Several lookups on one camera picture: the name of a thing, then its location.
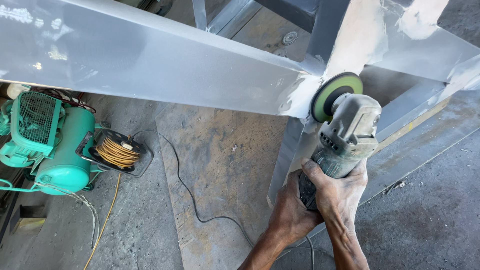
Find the fingernail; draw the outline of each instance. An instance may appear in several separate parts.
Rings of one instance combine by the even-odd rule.
[[[309,160],[310,160],[309,158],[303,157],[303,158],[300,159],[300,163],[302,165],[305,165],[305,163],[307,163]]]

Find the grinding disc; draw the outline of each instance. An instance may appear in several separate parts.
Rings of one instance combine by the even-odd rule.
[[[332,105],[335,99],[345,93],[363,93],[363,84],[355,73],[340,73],[317,90],[310,105],[312,117],[318,122],[332,120]]]

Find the human hand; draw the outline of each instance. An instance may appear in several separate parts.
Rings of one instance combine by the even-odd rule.
[[[347,227],[354,227],[357,206],[368,182],[366,160],[360,160],[347,177],[340,179],[325,175],[311,159],[302,158],[301,165],[317,189],[317,208],[325,222],[340,218]]]
[[[277,193],[266,234],[281,241],[284,246],[305,237],[324,220],[319,212],[307,210],[300,200],[299,178],[302,170],[288,175],[287,184]]]

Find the grinder body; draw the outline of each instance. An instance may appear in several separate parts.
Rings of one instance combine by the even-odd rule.
[[[378,146],[375,138],[382,107],[373,98],[345,93],[332,105],[333,118],[320,127],[312,160],[332,178],[343,178]],[[317,209],[315,185],[304,173],[299,181],[300,199],[307,209]]]

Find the cable reel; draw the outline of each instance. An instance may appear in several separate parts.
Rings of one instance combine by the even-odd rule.
[[[141,177],[147,170],[148,166],[152,163],[154,157],[153,152],[147,146],[144,146],[119,132],[104,129],[102,130],[102,133],[105,135],[105,139],[102,143],[90,147],[87,150],[91,157],[87,157],[83,154],[85,145],[93,136],[93,133],[90,131],[87,132],[83,140],[80,142],[75,153],[82,159],[97,164],[101,170],[111,169],[136,178]],[[137,171],[134,165],[135,162],[140,159],[141,155],[146,153],[149,153],[150,155],[150,160],[147,165],[139,174],[133,174],[132,172]]]

